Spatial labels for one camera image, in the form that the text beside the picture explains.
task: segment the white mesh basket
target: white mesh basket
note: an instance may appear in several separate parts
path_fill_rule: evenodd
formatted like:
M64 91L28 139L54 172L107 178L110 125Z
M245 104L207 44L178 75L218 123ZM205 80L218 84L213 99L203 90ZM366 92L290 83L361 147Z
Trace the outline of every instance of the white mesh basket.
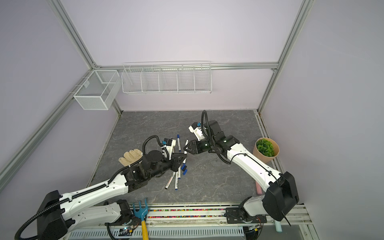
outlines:
M210 64L130 66L121 81L126 94L212 92Z
M121 87L116 70L93 70L74 94L84 110L108 110Z

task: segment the white wire basket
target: white wire basket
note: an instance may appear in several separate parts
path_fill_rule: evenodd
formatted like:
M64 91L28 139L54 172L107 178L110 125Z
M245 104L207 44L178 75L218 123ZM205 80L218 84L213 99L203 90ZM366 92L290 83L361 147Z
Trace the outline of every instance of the white wire basket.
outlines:
M116 70L93 70L73 97L84 110L108 110L120 88Z
M129 65L121 74L122 91L146 93L211 93L210 62L176 65Z

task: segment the gray marble tabletop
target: gray marble tabletop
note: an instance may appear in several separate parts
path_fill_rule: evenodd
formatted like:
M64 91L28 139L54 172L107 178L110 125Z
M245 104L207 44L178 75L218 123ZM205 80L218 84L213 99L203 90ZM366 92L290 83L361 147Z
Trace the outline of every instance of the gray marble tabletop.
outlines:
M207 111L208 119L216 120L225 135L233 135L250 152L256 140L261 136L255 115L252 110ZM143 141L158 135L176 139L180 135L182 147L186 139L195 139L188 127L193 122L200 122L201 111L158 111L158 112L123 112L114 129L91 185L104 181L122 167L118 161L126 151L138 148ZM156 140L148 142L146 152L160 150ZM241 202L248 196L256 195L255 181L236 164L223 163L216 154L188 154L187 173L179 179L179 187L174 189L174 180L168 189L172 171L162 177L152 178L148 185L128 194L113 197L126 199L129 203L147 198L148 203L174 202Z

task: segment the beige work glove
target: beige work glove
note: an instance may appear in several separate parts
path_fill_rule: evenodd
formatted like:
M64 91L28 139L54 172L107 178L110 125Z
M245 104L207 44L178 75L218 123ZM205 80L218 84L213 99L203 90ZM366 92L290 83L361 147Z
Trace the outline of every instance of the beige work glove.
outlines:
M143 153L139 149L130 150L124 153L124 157L119 158L119 162L123 166L131 165L143 156Z

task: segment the brown paper pot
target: brown paper pot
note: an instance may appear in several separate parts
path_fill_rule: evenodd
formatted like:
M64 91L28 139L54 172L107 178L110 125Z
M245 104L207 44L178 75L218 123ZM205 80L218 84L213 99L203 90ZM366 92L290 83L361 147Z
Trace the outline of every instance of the brown paper pot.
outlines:
M273 150L275 151L275 156L273 156L273 157L264 156L262 153L259 152L259 150L257 150L256 143L255 143L255 147L253 148L252 154L255 155L258 159L260 159L263 163L268 163L269 161L274 159L277 155L279 155L279 152L280 152L279 145L277 145L277 143L274 140L267 138L267 137L259 138L257 141L259 141L261 139L266 139L272 143Z

